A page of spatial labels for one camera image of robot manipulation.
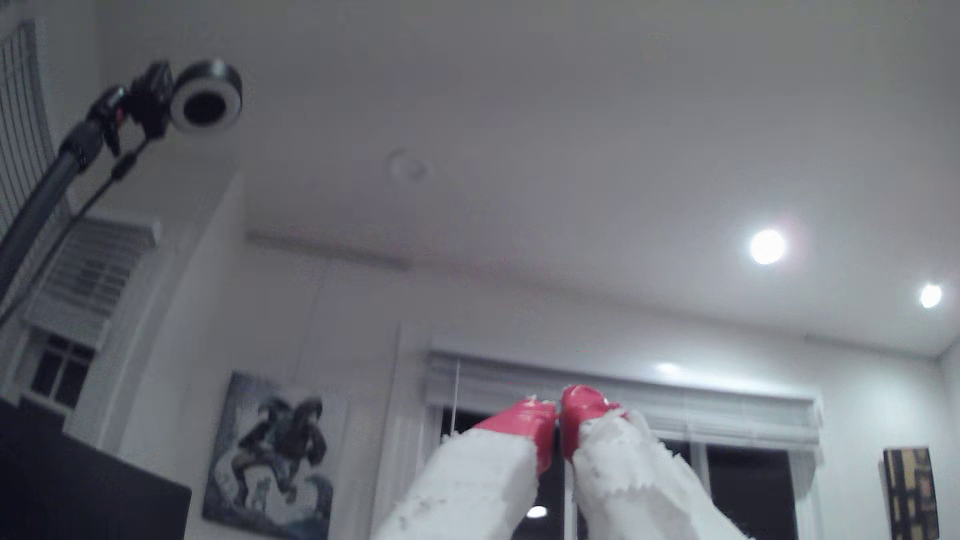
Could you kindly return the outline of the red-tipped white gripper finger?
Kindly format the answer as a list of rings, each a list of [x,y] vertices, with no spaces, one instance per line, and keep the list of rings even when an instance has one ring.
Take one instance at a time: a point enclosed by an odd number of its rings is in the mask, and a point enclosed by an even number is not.
[[[554,452],[557,404],[522,399],[447,438],[373,539],[510,539]]]
[[[559,428],[587,538],[748,538],[641,413],[571,385],[561,394]]]

